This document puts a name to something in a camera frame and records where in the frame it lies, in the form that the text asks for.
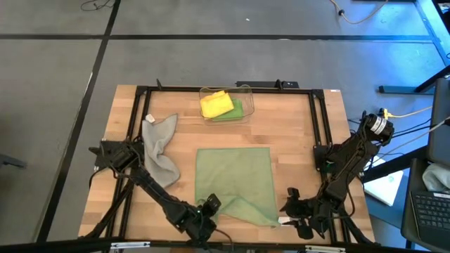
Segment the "gray cloth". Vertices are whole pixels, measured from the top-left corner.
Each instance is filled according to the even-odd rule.
[[[172,185],[180,178],[180,171],[175,164],[167,156],[162,155],[164,147],[175,133],[177,120],[178,115],[175,114],[157,124],[142,121],[146,169],[163,188]]]
[[[450,168],[434,163],[422,175],[423,183],[429,191],[450,193]]]

